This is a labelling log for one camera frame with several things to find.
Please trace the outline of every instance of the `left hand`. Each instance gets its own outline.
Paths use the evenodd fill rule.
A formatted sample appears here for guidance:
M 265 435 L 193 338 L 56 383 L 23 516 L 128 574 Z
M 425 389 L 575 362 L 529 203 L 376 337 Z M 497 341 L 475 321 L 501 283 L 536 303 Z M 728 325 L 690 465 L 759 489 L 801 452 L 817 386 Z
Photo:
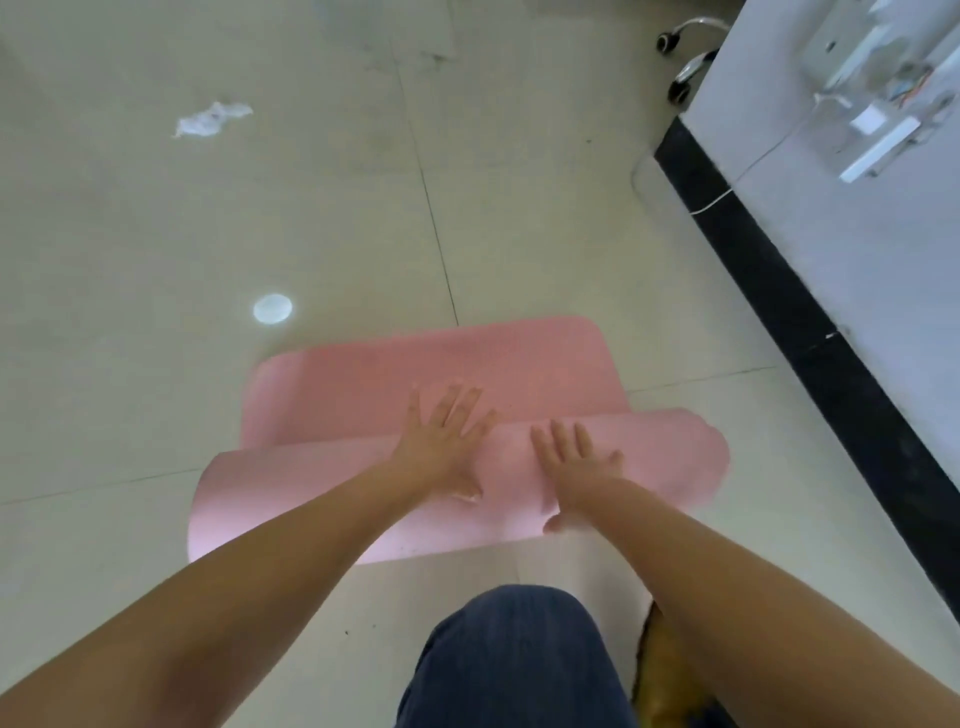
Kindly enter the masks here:
M 497 413 L 490 410 L 464 432 L 483 390 L 471 387 L 461 398 L 463 390 L 463 384 L 450 385 L 426 423 L 420 419 L 420 390 L 410 392 L 406 424 L 390 463 L 426 496 L 477 500 L 483 495 L 473 474 L 473 456 L 496 425 Z

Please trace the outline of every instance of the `right hand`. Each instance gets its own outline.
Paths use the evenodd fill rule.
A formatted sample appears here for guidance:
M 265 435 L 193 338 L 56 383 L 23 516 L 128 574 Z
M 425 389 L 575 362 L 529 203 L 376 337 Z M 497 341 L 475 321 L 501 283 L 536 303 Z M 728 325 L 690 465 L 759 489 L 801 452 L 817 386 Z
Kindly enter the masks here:
M 550 436 L 539 427 L 532 427 L 530 437 L 540 466 L 557 491 L 560 513 L 543 527 L 544 533 L 555 533 L 565 528 L 584 525 L 587 520 L 581 512 L 582 495 L 598 479 L 620 477 L 623 474 L 623 453 L 615 450 L 610 455 L 598 455 L 587 428 L 577 423 L 571 437 L 566 426 L 550 421 Z

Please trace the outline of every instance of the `black baseboard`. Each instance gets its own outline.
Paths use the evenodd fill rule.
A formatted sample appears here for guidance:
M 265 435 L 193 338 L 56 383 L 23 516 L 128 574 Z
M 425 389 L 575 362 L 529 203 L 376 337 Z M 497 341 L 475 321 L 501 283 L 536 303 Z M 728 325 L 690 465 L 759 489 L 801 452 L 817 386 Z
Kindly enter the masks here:
M 688 210 L 730 187 L 679 118 L 655 158 Z M 960 490 L 736 194 L 695 220 L 960 621 Z

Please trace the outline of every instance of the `white cable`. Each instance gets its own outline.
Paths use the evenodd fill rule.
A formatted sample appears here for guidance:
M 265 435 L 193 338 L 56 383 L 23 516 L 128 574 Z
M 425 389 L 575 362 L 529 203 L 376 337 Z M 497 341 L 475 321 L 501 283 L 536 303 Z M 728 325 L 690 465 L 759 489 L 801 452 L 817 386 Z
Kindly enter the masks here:
M 751 165 L 750 165 L 749 167 L 747 167 L 745 170 L 743 170 L 743 172 L 740 173 L 739 177 L 737 177 L 737 178 L 733 181 L 733 183 L 730 185 L 730 187 L 727 189 L 727 191 L 724 192 L 722 195 L 720 195 L 720 197 L 718 197 L 716 200 L 714 200 L 713 202 L 711 202 L 711 203 L 710 203 L 709 205 L 707 205 L 706 207 L 701 207 L 701 208 L 698 209 L 696 212 L 691 212 L 691 213 L 690 213 L 690 216 L 691 216 L 691 217 L 695 217 L 695 216 L 699 215 L 701 212 L 706 212 L 706 211 L 709 210 L 711 207 L 713 207 L 713 206 L 716 205 L 718 202 L 720 202 L 720 201 L 723 200 L 725 197 L 727 197 L 727 195 L 729 195 L 731 192 L 733 192 L 733 187 L 734 187 L 738 182 L 740 182 L 740 180 L 742 180 L 744 177 L 746 177 L 746 176 L 747 176 L 747 173 L 750 172 L 750 170 L 752 170 L 754 167 L 756 167 L 758 164 L 760 164 L 762 161 L 764 161 L 766 158 L 768 158 L 770 155 L 772 155 L 774 152 L 776 152 L 777 149 L 780 148 L 780 145 L 783 144 L 783 142 L 785 142 L 787 139 L 789 139 L 791 136 L 793 136 L 793 135 L 800 129 L 801 126 L 803 126 L 807 121 L 809 121 L 811 118 L 813 118 L 813 114 L 816 113 L 817 109 L 818 109 L 818 108 L 820 107 L 820 105 L 821 105 L 823 102 L 825 102 L 825 101 L 835 101 L 835 102 L 837 102 L 838 104 L 840 104 L 841 106 L 843 106 L 843 107 L 845 107 L 845 108 L 847 108 L 847 109 L 849 109 L 849 108 L 852 106 L 852 104 L 850 103 L 850 101 L 848 101 L 844 96 L 841 96 L 841 95 L 839 95 L 839 94 L 832 94 L 832 93 L 831 93 L 831 94 L 825 94 L 825 93 L 815 93 L 815 94 L 813 94 L 813 109 L 811 109 L 811 110 L 808 111 L 806 114 L 804 114 L 804 118 L 802 118 L 800 121 L 798 121 L 796 124 L 794 124 L 794 125 L 790 128 L 790 131 L 787 132 L 786 135 L 783 137 L 783 139 L 781 139 L 780 141 L 778 141 L 776 144 L 774 144 L 772 147 L 770 147 L 770 149 L 768 149 L 766 152 L 764 152 L 762 155 L 760 155 L 758 158 L 756 158 L 756 159 L 753 161 L 753 163 L 751 163 Z

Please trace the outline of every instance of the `crumpled tissue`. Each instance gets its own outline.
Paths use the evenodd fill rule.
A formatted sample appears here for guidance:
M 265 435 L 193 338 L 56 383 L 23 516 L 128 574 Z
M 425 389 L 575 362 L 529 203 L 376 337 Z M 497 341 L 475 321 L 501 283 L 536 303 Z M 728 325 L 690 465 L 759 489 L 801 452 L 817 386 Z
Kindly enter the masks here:
M 174 138 L 181 136 L 213 136 L 220 133 L 229 119 L 240 119 L 253 113 L 246 104 L 221 104 L 213 102 L 210 108 L 193 116 L 185 116 L 177 122 L 177 133 Z

